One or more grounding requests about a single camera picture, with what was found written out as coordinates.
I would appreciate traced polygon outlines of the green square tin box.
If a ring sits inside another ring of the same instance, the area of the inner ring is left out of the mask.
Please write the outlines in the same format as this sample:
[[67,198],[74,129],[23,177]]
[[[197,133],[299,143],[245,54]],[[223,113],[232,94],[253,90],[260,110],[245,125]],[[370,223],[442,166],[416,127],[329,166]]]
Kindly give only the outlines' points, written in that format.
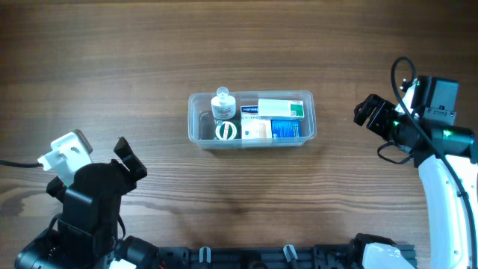
[[220,120],[214,129],[216,140],[235,140],[240,138],[240,125],[235,121]]

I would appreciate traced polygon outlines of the blue Vicks lozenge box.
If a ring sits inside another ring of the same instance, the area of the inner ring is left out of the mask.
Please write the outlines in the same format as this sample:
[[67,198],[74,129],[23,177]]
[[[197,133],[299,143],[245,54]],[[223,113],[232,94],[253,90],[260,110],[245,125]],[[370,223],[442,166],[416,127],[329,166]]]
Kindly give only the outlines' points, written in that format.
[[271,120],[273,138],[301,137],[302,126],[299,120]]

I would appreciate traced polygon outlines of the white green Panadol box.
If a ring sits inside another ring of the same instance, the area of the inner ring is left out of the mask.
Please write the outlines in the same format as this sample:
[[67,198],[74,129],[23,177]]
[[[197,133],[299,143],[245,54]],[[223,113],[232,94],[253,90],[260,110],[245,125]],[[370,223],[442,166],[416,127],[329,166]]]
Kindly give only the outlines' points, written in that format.
[[275,120],[302,120],[304,104],[300,100],[259,99],[258,115]]

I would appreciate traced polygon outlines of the white calamine lotion bottle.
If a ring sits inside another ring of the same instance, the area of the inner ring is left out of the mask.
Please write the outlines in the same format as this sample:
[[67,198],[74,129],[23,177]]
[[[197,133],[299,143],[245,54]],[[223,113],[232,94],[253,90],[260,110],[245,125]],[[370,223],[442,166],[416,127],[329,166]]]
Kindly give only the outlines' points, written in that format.
[[217,120],[228,120],[235,116],[236,100],[229,94],[227,87],[217,89],[216,96],[211,99],[211,110]]

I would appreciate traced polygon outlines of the white Hansaplast plaster box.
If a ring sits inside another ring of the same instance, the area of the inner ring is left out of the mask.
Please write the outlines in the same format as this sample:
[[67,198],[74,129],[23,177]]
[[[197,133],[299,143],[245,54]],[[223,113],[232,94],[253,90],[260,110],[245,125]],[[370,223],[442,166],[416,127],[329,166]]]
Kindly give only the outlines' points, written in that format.
[[257,105],[240,107],[240,128],[242,139],[268,139],[272,137],[271,121],[258,115]]

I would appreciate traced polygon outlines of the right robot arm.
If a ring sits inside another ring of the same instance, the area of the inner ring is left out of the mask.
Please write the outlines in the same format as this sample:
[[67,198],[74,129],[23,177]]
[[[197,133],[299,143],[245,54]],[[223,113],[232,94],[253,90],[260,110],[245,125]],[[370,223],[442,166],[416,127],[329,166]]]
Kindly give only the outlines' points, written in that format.
[[399,105],[370,94],[354,121],[406,152],[426,195],[431,267],[477,267],[477,136],[455,126],[457,81],[405,80]]

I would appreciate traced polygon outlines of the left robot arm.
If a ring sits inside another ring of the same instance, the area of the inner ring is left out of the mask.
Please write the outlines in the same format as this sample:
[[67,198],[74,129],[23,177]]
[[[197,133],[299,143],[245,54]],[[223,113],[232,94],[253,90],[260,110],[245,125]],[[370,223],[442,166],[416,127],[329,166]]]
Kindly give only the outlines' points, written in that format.
[[120,137],[117,159],[88,161],[70,173],[72,182],[56,176],[47,186],[63,209],[16,257],[15,268],[108,268],[120,246],[121,199],[145,178],[147,169]]

